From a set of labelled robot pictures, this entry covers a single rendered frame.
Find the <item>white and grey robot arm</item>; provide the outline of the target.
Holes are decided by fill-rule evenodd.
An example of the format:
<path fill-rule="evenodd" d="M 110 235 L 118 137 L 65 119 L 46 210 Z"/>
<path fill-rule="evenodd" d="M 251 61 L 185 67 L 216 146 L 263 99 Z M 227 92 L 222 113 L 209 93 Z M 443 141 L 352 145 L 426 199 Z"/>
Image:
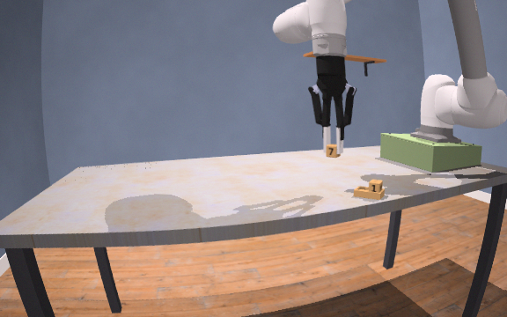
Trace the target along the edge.
<path fill-rule="evenodd" d="M 296 44 L 312 40 L 314 56 L 347 56 L 345 4 L 352 0 L 306 0 L 279 15 L 277 38 Z M 431 75 L 422 89 L 421 131 L 410 136 L 437 143 L 461 143 L 453 125 L 491 129 L 507 119 L 507 95 L 487 72 L 481 25 L 475 0 L 447 0 L 459 50 L 462 75 L 455 82 Z M 457 94 L 456 94 L 457 93 Z M 418 132 L 420 131 L 420 132 Z"/>

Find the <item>tan wooden cube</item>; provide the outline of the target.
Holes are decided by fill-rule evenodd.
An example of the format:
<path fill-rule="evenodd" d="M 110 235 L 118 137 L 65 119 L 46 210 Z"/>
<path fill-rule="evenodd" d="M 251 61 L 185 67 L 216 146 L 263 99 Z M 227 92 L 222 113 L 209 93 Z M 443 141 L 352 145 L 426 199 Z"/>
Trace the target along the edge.
<path fill-rule="evenodd" d="M 382 191 L 383 181 L 372 180 L 369 182 L 369 191 L 379 193 Z"/>
<path fill-rule="evenodd" d="M 327 157 L 329 158 L 338 158 L 341 154 L 336 154 L 336 144 L 327 145 Z"/>

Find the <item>orange rectangular tray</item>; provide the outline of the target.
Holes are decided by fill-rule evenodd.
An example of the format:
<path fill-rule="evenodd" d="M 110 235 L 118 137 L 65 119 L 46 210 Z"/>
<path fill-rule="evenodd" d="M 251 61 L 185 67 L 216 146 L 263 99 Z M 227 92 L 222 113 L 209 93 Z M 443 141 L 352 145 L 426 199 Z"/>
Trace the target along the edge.
<path fill-rule="evenodd" d="M 384 189 L 382 189 L 382 191 L 380 191 L 379 193 L 377 193 L 377 192 L 370 192 L 369 191 L 369 187 L 359 186 L 356 189 L 354 189 L 354 196 L 355 197 L 362 197 L 362 198 L 369 198 L 369 199 L 380 200 L 384 195 L 385 195 L 385 190 Z"/>

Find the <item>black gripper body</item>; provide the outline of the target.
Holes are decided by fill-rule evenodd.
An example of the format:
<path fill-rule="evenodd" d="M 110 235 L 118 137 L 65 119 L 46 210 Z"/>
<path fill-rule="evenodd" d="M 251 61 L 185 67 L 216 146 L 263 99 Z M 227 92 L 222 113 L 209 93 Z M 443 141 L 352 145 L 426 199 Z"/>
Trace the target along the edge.
<path fill-rule="evenodd" d="M 316 56 L 317 63 L 317 86 L 322 92 L 322 85 L 327 84 L 327 96 L 332 97 L 332 83 L 337 85 L 338 97 L 342 96 L 346 89 L 345 59 L 338 55 L 320 55 Z"/>

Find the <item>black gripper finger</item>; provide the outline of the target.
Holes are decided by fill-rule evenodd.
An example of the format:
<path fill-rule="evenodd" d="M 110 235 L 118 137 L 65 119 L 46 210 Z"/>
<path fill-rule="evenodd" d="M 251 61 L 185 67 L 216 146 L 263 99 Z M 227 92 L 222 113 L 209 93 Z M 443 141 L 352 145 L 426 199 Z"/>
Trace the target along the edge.
<path fill-rule="evenodd" d="M 319 87 L 314 85 L 309 87 L 308 91 L 312 95 L 312 104 L 315 121 L 323 128 L 324 153 L 327 153 L 327 145 L 331 144 L 330 112 L 332 97 L 327 96 L 327 84 L 322 85 L 323 109 L 321 108 Z"/>
<path fill-rule="evenodd" d="M 343 113 L 342 96 L 338 97 L 337 85 L 335 83 L 332 83 L 331 86 L 333 91 L 336 121 L 337 121 L 336 154 L 341 154 L 343 153 L 344 127 L 351 124 L 353 101 L 354 95 L 356 93 L 356 88 L 346 84 L 345 87 L 347 95 L 346 95 L 345 112 Z"/>

